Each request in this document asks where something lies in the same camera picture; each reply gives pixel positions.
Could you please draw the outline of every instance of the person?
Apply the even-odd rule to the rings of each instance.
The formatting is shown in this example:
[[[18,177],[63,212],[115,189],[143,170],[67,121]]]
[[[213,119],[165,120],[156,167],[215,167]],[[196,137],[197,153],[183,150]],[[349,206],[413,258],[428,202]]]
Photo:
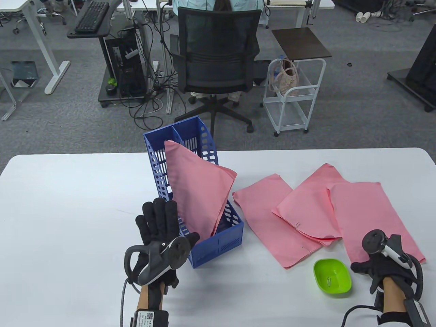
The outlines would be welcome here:
[[[157,198],[152,202],[143,205],[143,215],[136,218],[141,238],[144,245],[150,244],[151,241],[171,242],[178,234],[177,222],[177,203],[174,201],[165,202],[164,199]],[[186,236],[191,248],[199,240],[198,233],[191,233]],[[138,257],[138,262],[133,269],[131,281],[137,280],[139,272],[148,264],[148,258],[142,253]],[[381,253],[370,255],[367,262],[354,262],[351,264],[351,270],[354,272],[368,274],[373,278],[373,285],[381,287],[384,290],[383,314],[379,319],[381,327],[412,327],[412,323],[406,312],[404,300],[405,293],[391,278],[391,276],[404,277],[404,280],[410,280],[410,270],[399,267],[392,259],[384,257]],[[153,309],[162,310],[165,286],[177,286],[178,279],[175,270],[169,270],[158,280],[150,285],[141,286],[141,292],[138,300],[137,310]],[[160,289],[158,299],[150,296],[150,288]]]
[[[173,0],[173,12],[178,15],[178,8],[186,7],[200,10],[213,11],[246,11],[262,10],[263,0]],[[199,98],[207,97],[207,94],[191,92],[191,96]],[[230,101],[239,102],[241,91],[229,93]]]
[[[63,13],[68,8],[64,0],[56,0],[56,4],[58,5],[57,8],[53,6],[51,0],[40,0],[40,1],[43,3],[44,7],[46,7],[50,13],[54,13],[54,12]]]

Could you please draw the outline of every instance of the keyboard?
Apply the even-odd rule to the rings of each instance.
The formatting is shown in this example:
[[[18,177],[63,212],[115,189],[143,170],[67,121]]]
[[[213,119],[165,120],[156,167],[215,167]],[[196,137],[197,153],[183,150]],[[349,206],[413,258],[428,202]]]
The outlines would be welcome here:
[[[90,4],[79,23],[74,28],[76,33],[95,33],[99,29],[107,11],[109,2],[89,1]]]

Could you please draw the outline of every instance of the dark hair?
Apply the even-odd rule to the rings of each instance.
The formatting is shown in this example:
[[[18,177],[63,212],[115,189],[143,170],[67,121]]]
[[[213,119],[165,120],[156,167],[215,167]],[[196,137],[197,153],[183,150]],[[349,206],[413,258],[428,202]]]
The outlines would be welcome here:
[[[214,11],[232,11],[230,0],[216,0]]]

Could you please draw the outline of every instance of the wrist strap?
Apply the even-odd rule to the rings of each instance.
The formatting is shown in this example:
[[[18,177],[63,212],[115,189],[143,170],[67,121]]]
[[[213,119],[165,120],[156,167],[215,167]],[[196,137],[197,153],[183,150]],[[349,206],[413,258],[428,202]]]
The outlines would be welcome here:
[[[377,320],[378,320],[379,325],[387,323],[387,322],[391,322],[391,321],[397,321],[400,323],[406,323],[410,327],[412,327],[412,321],[410,320],[410,317],[407,314],[407,312],[386,312],[386,313],[382,314],[381,317],[378,318]]]
[[[159,310],[161,301],[162,301],[162,291],[160,290],[160,282],[151,283],[150,285],[148,285],[149,309]]]

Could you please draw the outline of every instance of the folded pink cloth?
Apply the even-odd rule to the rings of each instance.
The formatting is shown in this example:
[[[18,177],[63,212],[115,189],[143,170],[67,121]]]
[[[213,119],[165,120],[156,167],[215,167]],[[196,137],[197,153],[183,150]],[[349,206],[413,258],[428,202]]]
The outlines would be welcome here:
[[[272,211],[306,237],[324,246],[341,237],[327,186],[346,182],[335,167],[325,163],[289,193]]]
[[[216,232],[236,173],[173,141],[165,141],[165,156],[179,215],[188,230],[204,241]]]
[[[380,183],[338,183],[329,186],[331,203],[351,262],[369,259],[362,248],[363,237],[381,229],[388,237],[400,234],[404,252],[425,261],[403,225]]]
[[[321,248],[320,243],[303,236],[271,212],[291,191],[289,185],[274,174],[233,193],[248,225],[285,269]]]

